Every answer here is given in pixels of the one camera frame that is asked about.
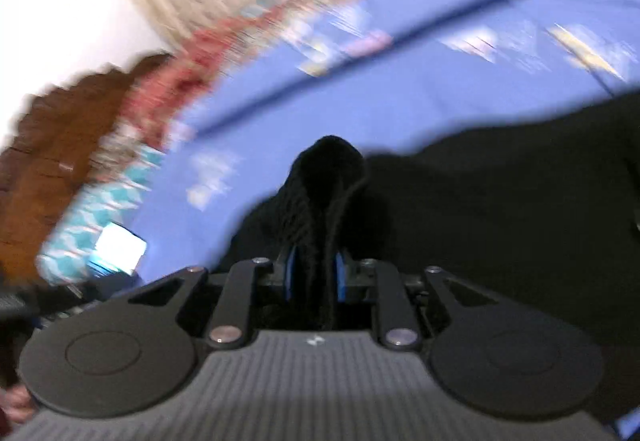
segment red fabric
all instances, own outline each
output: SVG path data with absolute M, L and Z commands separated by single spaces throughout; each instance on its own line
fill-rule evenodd
M 265 30 L 284 20 L 287 11 L 311 0 L 286 0 L 257 18 L 234 17 L 220 20 L 213 28 L 196 31 L 184 47 L 164 66 L 151 73 L 127 96 L 120 116 L 142 133 L 142 141 L 161 148 L 167 125 L 174 114 L 210 89 L 229 62 L 251 59 L 262 48 L 240 42 L 241 32 Z

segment blue bedsheet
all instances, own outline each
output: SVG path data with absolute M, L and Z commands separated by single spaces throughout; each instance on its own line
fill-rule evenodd
M 546 118 L 638 83 L 639 49 L 640 0 L 356 0 L 297 21 L 180 115 L 127 223 L 148 243 L 140 275 L 213 263 L 321 136 L 409 152 Z

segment bolt head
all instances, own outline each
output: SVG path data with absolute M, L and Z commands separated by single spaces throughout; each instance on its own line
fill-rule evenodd
M 413 329 L 391 329 L 385 335 L 385 340 L 387 342 L 393 345 L 397 345 L 398 347 L 414 344 L 417 339 L 418 333 L 416 333 Z
M 242 331 L 236 326 L 218 326 L 209 333 L 209 338 L 217 344 L 230 344 L 241 336 Z

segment black cloth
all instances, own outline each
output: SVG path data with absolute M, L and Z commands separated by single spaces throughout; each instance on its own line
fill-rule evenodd
M 405 273 L 440 265 L 605 346 L 604 389 L 617 402 L 601 400 L 597 414 L 613 419 L 640 403 L 639 160 L 638 93 L 407 156 L 365 159 L 330 136 L 245 218 L 218 268 L 298 245 L 302 312 L 331 328 L 339 247 Z

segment teal patterned fabric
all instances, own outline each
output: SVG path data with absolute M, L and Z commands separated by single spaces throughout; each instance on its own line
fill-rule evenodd
M 41 277 L 52 284 L 88 278 L 86 261 L 100 232 L 111 221 L 122 222 L 127 211 L 140 206 L 163 156 L 142 145 L 137 159 L 117 180 L 82 188 L 36 258 Z

